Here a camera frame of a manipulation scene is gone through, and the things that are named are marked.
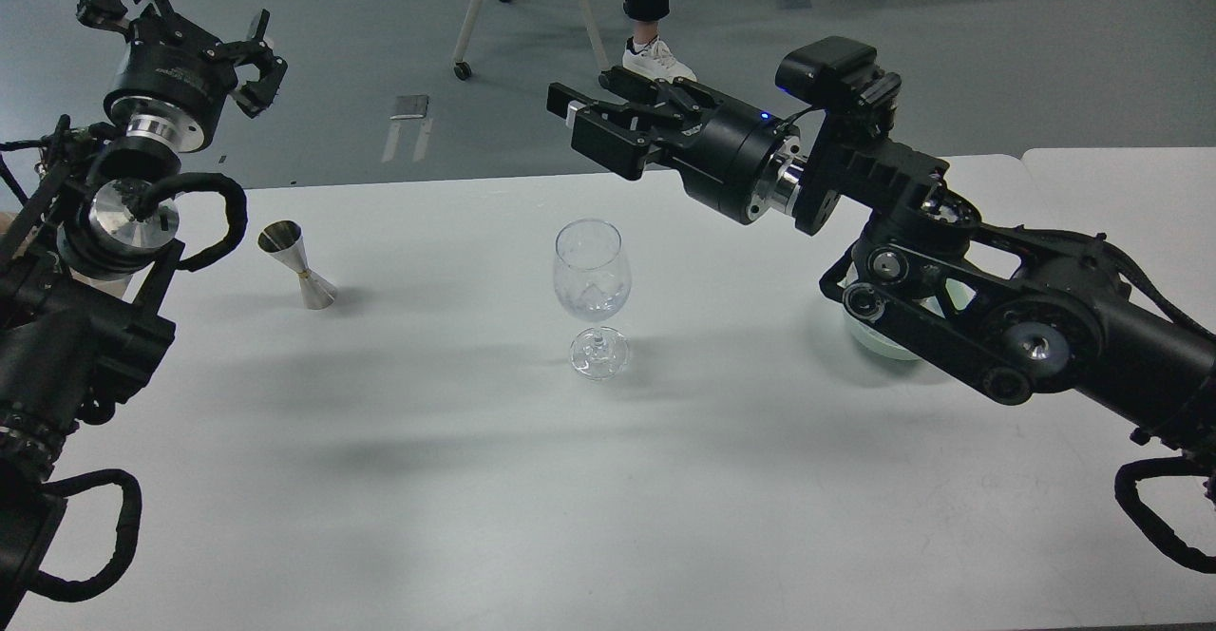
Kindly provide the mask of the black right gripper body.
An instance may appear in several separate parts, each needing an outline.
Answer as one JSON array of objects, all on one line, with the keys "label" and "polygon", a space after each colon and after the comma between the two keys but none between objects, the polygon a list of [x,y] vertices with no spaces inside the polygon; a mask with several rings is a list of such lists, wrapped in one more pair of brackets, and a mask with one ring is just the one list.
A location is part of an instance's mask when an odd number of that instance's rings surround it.
[{"label": "black right gripper body", "polygon": [[677,171],[686,195],[733,222],[755,222],[769,204],[776,159],[803,145],[803,130],[741,100],[725,100],[677,130],[665,167]]}]

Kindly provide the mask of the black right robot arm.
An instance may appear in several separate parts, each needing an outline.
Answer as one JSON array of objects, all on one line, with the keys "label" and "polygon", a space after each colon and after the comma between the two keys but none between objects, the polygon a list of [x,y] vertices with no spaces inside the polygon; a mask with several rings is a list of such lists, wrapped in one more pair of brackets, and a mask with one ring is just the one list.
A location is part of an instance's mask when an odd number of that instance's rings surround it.
[{"label": "black right robot arm", "polygon": [[1214,490],[1214,333],[1104,233],[985,222],[950,188],[946,160],[893,141],[901,77],[876,60],[845,36],[782,60],[775,85],[824,112],[809,147],[795,116],[624,67],[599,75],[619,102],[551,83],[546,106],[569,123],[573,150],[607,171],[635,181],[647,164],[672,168],[692,199],[734,222],[782,212],[814,236],[839,199],[867,207],[822,294],[993,402],[1080,391],[1128,419],[1133,443],[1172,449],[1121,467],[1113,495],[1164,556],[1212,573],[1214,557],[1173,534],[1138,485],[1194,477]]}]

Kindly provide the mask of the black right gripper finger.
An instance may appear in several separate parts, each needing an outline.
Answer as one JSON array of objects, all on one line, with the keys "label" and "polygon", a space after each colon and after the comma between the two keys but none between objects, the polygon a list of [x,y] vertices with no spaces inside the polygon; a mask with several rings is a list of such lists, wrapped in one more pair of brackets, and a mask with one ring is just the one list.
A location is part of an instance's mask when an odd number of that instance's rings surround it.
[{"label": "black right gripper finger", "polygon": [[599,85],[621,105],[597,105],[597,125],[609,133],[724,133],[727,116],[720,91],[699,81],[653,81],[625,68],[599,74]]},{"label": "black right gripper finger", "polygon": [[680,133],[699,117],[698,83],[612,83],[621,105],[551,83],[546,107],[572,129],[572,147],[606,171],[637,181],[648,163],[680,171],[689,182],[699,169],[686,158]]}]

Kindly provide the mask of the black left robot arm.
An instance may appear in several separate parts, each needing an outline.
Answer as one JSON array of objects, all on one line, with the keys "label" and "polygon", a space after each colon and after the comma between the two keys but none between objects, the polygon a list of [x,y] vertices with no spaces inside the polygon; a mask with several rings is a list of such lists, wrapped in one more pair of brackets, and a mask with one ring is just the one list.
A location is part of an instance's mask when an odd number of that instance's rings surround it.
[{"label": "black left robot arm", "polygon": [[[40,181],[2,236],[2,619],[27,595],[91,601],[131,565],[143,494],[130,472],[52,479],[64,443],[102,426],[148,385],[178,327],[161,316],[174,275],[226,258],[248,225],[242,185],[182,171],[181,156],[216,137],[226,100],[257,117],[276,98],[287,63],[266,43],[270,15],[224,43],[169,0],[79,0],[77,19],[122,34],[126,53],[105,94],[105,122],[68,116],[46,136],[2,145],[34,150]],[[116,545],[88,579],[43,571],[71,497],[118,488]]]}]

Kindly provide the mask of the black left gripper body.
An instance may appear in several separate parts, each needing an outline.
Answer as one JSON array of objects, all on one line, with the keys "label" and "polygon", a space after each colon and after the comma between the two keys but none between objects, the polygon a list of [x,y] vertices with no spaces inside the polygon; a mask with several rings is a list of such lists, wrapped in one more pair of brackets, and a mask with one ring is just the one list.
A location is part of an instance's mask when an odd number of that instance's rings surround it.
[{"label": "black left gripper body", "polygon": [[207,56],[216,36],[192,24],[178,36],[161,19],[135,19],[126,32],[126,55],[105,94],[105,116],[113,124],[129,124],[134,114],[170,117],[181,153],[208,147],[238,85],[232,64]]}]

